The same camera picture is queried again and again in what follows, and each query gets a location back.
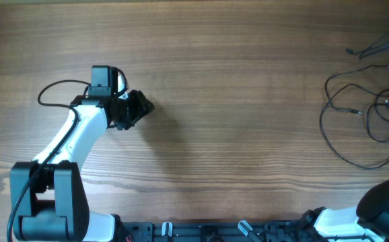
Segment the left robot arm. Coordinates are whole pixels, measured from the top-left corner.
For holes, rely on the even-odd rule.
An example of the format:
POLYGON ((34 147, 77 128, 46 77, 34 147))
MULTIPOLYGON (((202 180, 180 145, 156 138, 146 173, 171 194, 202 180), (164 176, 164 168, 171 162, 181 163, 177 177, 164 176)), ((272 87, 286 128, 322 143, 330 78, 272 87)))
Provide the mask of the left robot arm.
POLYGON ((118 215, 90 210, 80 171, 106 130, 134 127, 154 105, 129 89, 121 69, 95 65, 91 81, 67 109, 67 120, 47 148, 11 168, 7 240, 132 241, 118 215))

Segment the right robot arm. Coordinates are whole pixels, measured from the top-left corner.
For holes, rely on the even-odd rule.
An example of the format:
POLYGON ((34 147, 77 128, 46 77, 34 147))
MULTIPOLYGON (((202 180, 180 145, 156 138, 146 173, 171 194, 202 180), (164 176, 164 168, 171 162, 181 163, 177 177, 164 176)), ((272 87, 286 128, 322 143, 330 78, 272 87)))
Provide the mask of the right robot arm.
MULTIPOLYGON (((369 127, 369 117, 370 117, 369 113, 371 112, 371 109, 374 109, 381 119, 383 119, 386 122, 389 122, 389 119, 386 119, 385 117, 383 117, 383 115, 381 115, 381 113, 378 112, 378 106, 386 106, 389 109, 389 102, 386 102, 386 100, 384 103, 378 102, 378 99, 380 97, 381 98, 389 97, 389 89, 385 89, 379 93, 373 93, 367 89, 364 89, 364 87, 360 85, 350 83, 342 87, 334 95, 330 96, 327 88, 328 82, 331 79, 338 77, 339 75, 349 75, 351 73, 363 71, 372 67, 389 68, 389 66, 384 66, 384 65, 369 65, 362 69, 358 69, 356 71, 338 73, 336 75, 329 77, 326 80, 324 86, 325 94, 326 97, 328 98, 328 101, 323 107, 319 117, 320 131, 324 137, 324 140, 326 141, 326 144, 335 153, 335 155, 340 157, 346 163, 364 170, 379 169, 385 166, 387 163, 389 163, 389 157, 381 165, 378 165, 377 167, 366 167, 351 162, 350 160, 340 155, 331 145, 330 141, 326 136, 326 133, 324 132, 322 119, 327 108, 333 108, 334 110, 339 112, 348 112, 352 114, 363 115, 363 113, 360 112, 359 110, 354 110, 350 108, 337 108, 333 104, 333 99, 337 94, 339 94, 342 90, 344 90, 347 87, 355 86, 375 96, 374 103, 368 108, 365 115, 366 117, 365 127, 367 133, 376 142, 379 143, 389 142, 389 139, 388 140, 375 139, 372 136, 369 127)), ((331 209, 322 210, 322 212, 316 217, 313 228, 319 234, 319 236, 322 237, 321 238, 322 241, 329 241, 329 240, 389 241, 389 180, 384 181, 383 183, 380 183, 374 186, 372 189, 370 189, 360 200, 359 204, 356 207, 343 209, 343 210, 331 210, 331 209)))

